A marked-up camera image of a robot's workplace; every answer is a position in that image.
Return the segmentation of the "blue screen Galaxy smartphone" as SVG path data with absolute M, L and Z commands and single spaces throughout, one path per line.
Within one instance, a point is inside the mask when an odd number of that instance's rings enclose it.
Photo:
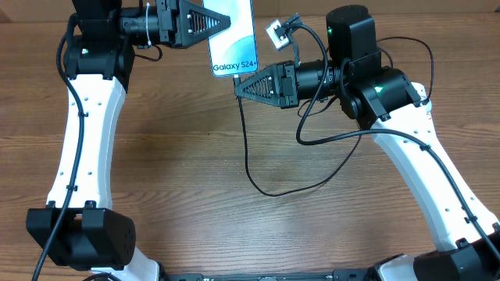
M 230 17 L 230 27 L 209 38 L 212 74 L 255 73 L 259 63 L 252 0 L 205 0 L 203 6 Z

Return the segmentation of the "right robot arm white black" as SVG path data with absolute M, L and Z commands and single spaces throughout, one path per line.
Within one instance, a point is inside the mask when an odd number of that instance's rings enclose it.
M 499 221 L 468 187 L 442 147 L 431 116 L 430 90 L 384 66 L 373 17 L 363 5 L 326 16 L 322 59 L 294 59 L 236 80 L 239 100 L 293 108 L 302 100 L 339 100 L 400 172 L 430 230 L 434 249 L 398 254 L 367 269 L 336 269 L 335 280 L 496 280 Z

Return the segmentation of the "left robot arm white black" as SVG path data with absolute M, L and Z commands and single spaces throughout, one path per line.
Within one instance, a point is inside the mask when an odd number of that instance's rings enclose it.
M 110 169 L 117 121 L 137 49 L 185 49 L 230 27 L 230 17 L 189 1 L 125 8 L 74 0 L 56 66 L 68 90 L 58 173 L 43 208 L 27 212 L 39 262 L 90 272 L 93 280 L 164 280 L 162 264 L 136 245 L 132 219 L 113 210 Z

